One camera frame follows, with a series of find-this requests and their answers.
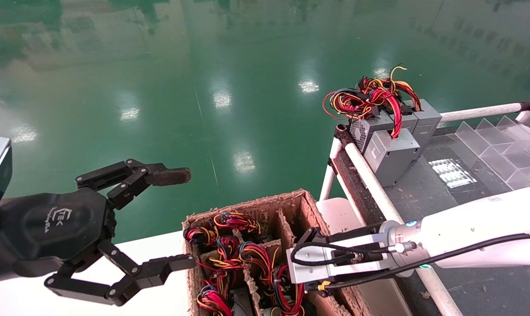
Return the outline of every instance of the white pipe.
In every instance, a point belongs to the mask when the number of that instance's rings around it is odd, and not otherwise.
[[[483,118],[484,116],[507,114],[519,112],[521,110],[520,103],[510,103],[502,105],[487,106],[485,108],[471,108],[469,110],[461,110],[454,112],[441,113],[441,122],[451,122],[459,120],[467,120],[473,118]]]
[[[323,185],[321,186],[321,194],[319,194],[320,201],[325,201],[329,198],[334,176],[335,172],[333,172],[333,168],[331,168],[331,166],[327,166],[327,169],[325,170],[325,178],[323,178]]]
[[[395,220],[396,222],[403,224],[403,219],[401,218],[400,214],[397,213],[396,208],[394,208],[389,197],[386,195],[386,192],[382,186],[380,186],[376,176],[372,172],[367,161],[359,152],[357,146],[351,142],[345,146],[345,151],[347,154],[349,154],[349,158],[351,158],[353,165],[355,168],[357,168],[361,179],[371,193],[372,198],[374,198],[376,204],[380,208],[380,211],[382,214],[384,214],[386,220]],[[442,315],[462,316],[460,309],[450,296],[449,292],[446,290],[444,284],[442,284],[439,276],[432,268],[417,268],[415,271],[419,275],[419,278],[421,278],[421,281],[425,285],[425,288],[427,288],[427,291],[431,295],[431,298],[433,298],[433,301]]]
[[[514,121],[517,123],[517,124],[524,124],[526,123],[526,121],[530,118],[530,111],[523,111],[523,112],[520,112],[516,118],[514,119]]]
[[[337,138],[333,138],[333,144],[331,144],[329,158],[335,159],[342,148],[341,142],[339,142]],[[334,176],[335,172],[333,172],[333,168],[331,168],[331,166],[327,166],[327,169],[325,170],[325,177],[323,178],[323,185],[321,186],[321,194],[319,194],[320,201],[324,201],[329,198],[329,192],[331,192],[331,185],[333,185]]]

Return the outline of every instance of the green epoxy floor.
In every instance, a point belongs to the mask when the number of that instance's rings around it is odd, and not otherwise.
[[[119,211],[116,242],[317,197],[336,124],[323,96],[400,62],[441,112],[527,100],[530,0],[0,0],[7,195],[70,192],[126,158],[191,168]]]

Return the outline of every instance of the black wire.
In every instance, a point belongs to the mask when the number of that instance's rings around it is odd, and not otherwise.
[[[306,260],[300,260],[296,258],[297,252],[299,252],[305,247],[313,247],[313,246],[322,247],[322,248],[330,248],[330,249],[335,249],[335,250],[342,250],[342,251],[351,252],[351,253],[332,258],[331,260],[322,260],[322,261],[306,261]],[[323,242],[304,242],[303,244],[298,244],[297,246],[295,246],[294,250],[290,254],[290,260],[293,263],[299,264],[301,266],[326,266],[327,264],[339,264],[347,260],[351,260],[355,258],[355,255],[353,254],[367,254],[367,253],[369,253],[369,250],[347,248],[343,246],[337,246],[336,244],[325,244]]]
[[[366,276],[364,278],[360,278],[360,279],[349,281],[349,282],[341,282],[341,283],[337,283],[337,284],[326,285],[325,288],[330,289],[330,290],[334,290],[334,289],[337,289],[337,288],[360,285],[360,284],[364,284],[366,282],[372,282],[374,280],[379,280],[379,279],[382,279],[382,278],[386,278],[386,277],[392,276],[393,274],[397,274],[397,273],[405,272],[405,271],[408,271],[408,270],[411,270],[411,269],[415,269],[415,268],[418,268],[419,266],[422,266],[423,264],[429,264],[429,263],[432,263],[432,262],[437,262],[437,261],[440,261],[440,260],[444,260],[444,259],[451,258],[451,257],[454,257],[454,256],[458,256],[458,255],[461,255],[461,254],[465,254],[466,252],[478,250],[480,248],[489,247],[489,246],[492,246],[494,244],[502,244],[503,242],[510,242],[510,241],[515,241],[515,240],[529,239],[529,238],[530,238],[530,235],[529,234],[525,234],[525,233],[497,237],[497,238],[493,238],[493,239],[490,239],[490,240],[478,242],[477,244],[472,244],[472,245],[464,247],[464,248],[452,250],[451,252],[446,252],[445,254],[434,256],[432,258],[428,258],[428,259],[425,259],[425,260],[414,262],[412,264],[407,264],[406,266],[401,266],[400,268],[388,270],[388,271],[381,272],[381,273],[378,273],[378,274],[373,274],[372,276]]]

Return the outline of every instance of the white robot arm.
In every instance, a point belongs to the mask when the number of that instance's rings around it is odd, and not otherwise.
[[[435,262],[442,268],[530,265],[530,188],[482,198],[406,224],[321,236],[309,230],[287,250],[293,283],[329,290]]]

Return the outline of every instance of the silver cylinder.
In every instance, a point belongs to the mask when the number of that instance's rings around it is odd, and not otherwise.
[[[398,266],[405,266],[430,258],[429,252],[423,247],[421,240],[421,222],[412,221],[389,230],[389,244],[394,246],[399,242],[414,242],[416,248],[404,253],[392,252],[393,259]]]

